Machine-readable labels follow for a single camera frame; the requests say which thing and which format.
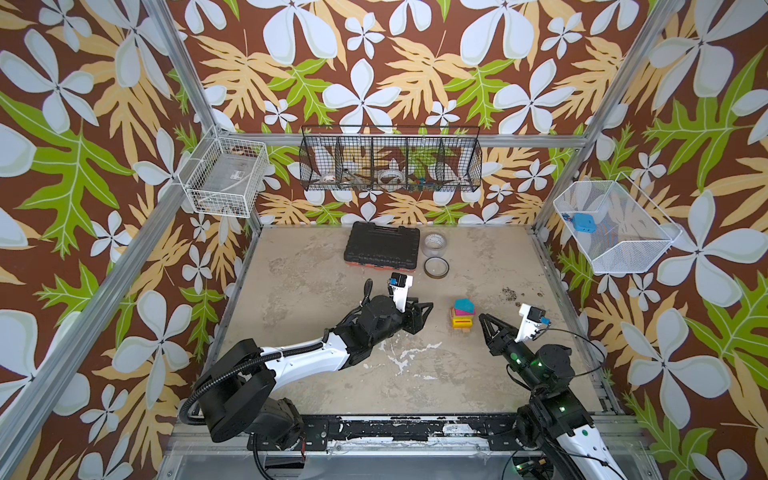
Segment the yellow striped block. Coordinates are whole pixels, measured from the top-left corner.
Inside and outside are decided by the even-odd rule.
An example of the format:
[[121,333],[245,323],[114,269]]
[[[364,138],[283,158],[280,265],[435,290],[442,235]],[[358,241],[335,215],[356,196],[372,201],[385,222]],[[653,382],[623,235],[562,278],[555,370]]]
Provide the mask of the yellow striped block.
[[451,326],[454,329],[471,329],[473,326],[472,316],[458,316],[451,318]]

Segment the teal block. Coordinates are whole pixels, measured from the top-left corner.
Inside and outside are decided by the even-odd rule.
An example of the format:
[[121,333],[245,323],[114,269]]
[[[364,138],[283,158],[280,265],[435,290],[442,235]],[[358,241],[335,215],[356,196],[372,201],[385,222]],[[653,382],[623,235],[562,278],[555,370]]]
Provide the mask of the teal block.
[[454,302],[453,308],[464,310],[467,312],[474,312],[475,314],[475,305],[471,300],[467,298],[457,299]]

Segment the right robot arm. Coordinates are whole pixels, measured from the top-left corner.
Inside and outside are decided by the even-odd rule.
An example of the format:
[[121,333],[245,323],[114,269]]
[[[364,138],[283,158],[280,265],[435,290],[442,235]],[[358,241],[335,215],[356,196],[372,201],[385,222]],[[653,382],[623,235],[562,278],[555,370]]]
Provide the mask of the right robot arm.
[[512,435],[538,450],[558,479],[624,479],[591,414],[570,388],[576,377],[571,349],[545,344],[533,352],[520,329],[487,313],[479,315],[484,341],[506,362],[508,376],[529,394],[516,411]]

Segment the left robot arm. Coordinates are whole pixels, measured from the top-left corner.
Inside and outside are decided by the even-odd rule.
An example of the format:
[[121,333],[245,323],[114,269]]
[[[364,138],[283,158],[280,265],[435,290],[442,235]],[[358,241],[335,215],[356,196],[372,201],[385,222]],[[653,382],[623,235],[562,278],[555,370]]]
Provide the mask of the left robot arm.
[[399,310],[392,298],[378,295],[364,298],[316,340],[279,348],[241,340],[201,375],[179,409],[179,420],[206,426],[215,443],[248,433],[281,450],[292,448],[304,435],[305,423],[294,403],[273,398],[273,391],[360,364],[396,333],[419,333],[433,308],[431,302],[408,297]]

